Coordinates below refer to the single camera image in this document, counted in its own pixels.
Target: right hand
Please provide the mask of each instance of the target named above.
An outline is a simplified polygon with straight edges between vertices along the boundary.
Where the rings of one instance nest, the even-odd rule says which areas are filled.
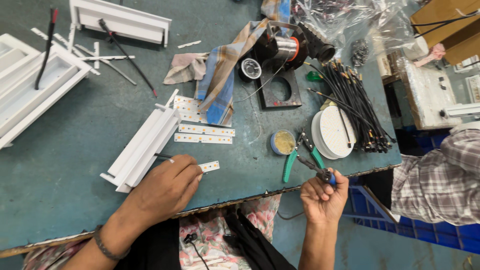
[[[303,201],[303,209],[309,223],[338,224],[343,207],[347,202],[348,178],[339,171],[328,169],[335,175],[336,190],[318,177],[310,178],[301,186],[300,198]]]
[[[153,168],[117,212],[141,230],[182,211],[198,188],[202,169],[189,155],[176,155]]]

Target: black bracelet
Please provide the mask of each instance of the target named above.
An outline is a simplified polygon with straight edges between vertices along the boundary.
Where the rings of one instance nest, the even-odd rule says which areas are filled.
[[[125,253],[121,254],[121,255],[113,255],[102,243],[102,240],[100,239],[100,229],[103,227],[103,225],[98,225],[96,228],[95,228],[95,232],[93,233],[93,238],[95,239],[95,243],[96,245],[98,246],[98,249],[100,249],[100,251],[103,253],[103,255],[105,255],[107,258],[111,259],[111,260],[121,260],[125,257],[127,257],[128,253],[130,252],[130,249],[131,247],[128,248],[127,251],[125,251]]]

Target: blue-green table surface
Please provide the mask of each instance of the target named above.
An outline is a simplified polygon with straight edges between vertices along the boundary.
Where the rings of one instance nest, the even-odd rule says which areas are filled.
[[[107,172],[138,128],[155,108],[165,104],[175,88],[193,97],[195,83],[162,85],[174,54],[208,52],[230,43],[248,23],[260,19],[260,0],[125,0],[124,5],[172,19],[168,47],[122,38],[121,43],[156,87],[156,99],[140,75],[127,61],[113,63],[138,83],[133,86],[111,68],[100,65],[100,76],[90,74],[54,104],[14,141],[0,151],[0,250],[46,239],[91,231],[103,224],[125,199],[115,186],[99,175]],[[65,38],[70,26],[66,0],[6,1],[0,10],[0,34],[9,33],[44,51],[45,42],[30,31],[47,32],[48,8],[58,7],[55,28]],[[100,41],[100,55],[121,55],[103,39],[105,34],[82,30],[75,44],[93,50]],[[178,49],[177,45],[201,40],[198,45]],[[343,53],[347,59],[348,50]],[[303,106],[294,109],[263,110],[258,94],[234,105],[233,145],[173,143],[163,153],[188,153],[198,163],[220,161],[221,169],[204,176],[186,210],[210,206],[301,185],[314,173],[299,162],[293,165],[290,181],[282,182],[285,156],[270,148],[270,136],[279,129],[297,132],[307,126],[321,107],[318,95],[306,87],[319,89],[305,79],[310,67],[296,70]],[[359,71],[365,89],[384,129],[394,134],[376,62]],[[255,90],[236,75],[233,99],[240,100]],[[309,157],[308,150],[300,154]],[[353,152],[344,159],[324,159],[327,167],[345,175],[366,172],[401,163],[398,147],[388,154]]]

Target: red wire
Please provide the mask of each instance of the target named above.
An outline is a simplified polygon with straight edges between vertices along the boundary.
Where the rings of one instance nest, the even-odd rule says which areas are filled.
[[[53,19],[52,19],[52,23],[54,24],[55,21],[57,20],[57,14],[58,14],[59,10],[58,9],[55,9],[55,12],[53,13]]]

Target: plaid cloth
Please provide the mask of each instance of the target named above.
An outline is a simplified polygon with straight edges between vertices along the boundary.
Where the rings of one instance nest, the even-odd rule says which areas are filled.
[[[205,75],[207,57],[208,52],[175,54],[163,84],[173,85],[191,80],[201,80]]]
[[[210,124],[228,124],[233,114],[233,78],[237,61],[244,56],[263,34],[270,19],[288,22],[290,0],[264,0],[261,22],[249,22],[228,45],[213,49],[205,62],[206,74],[197,81],[195,98],[203,100],[200,109],[206,111]]]
[[[480,122],[469,124],[475,129],[454,129],[421,158],[402,155],[392,213],[428,223],[480,223]]]

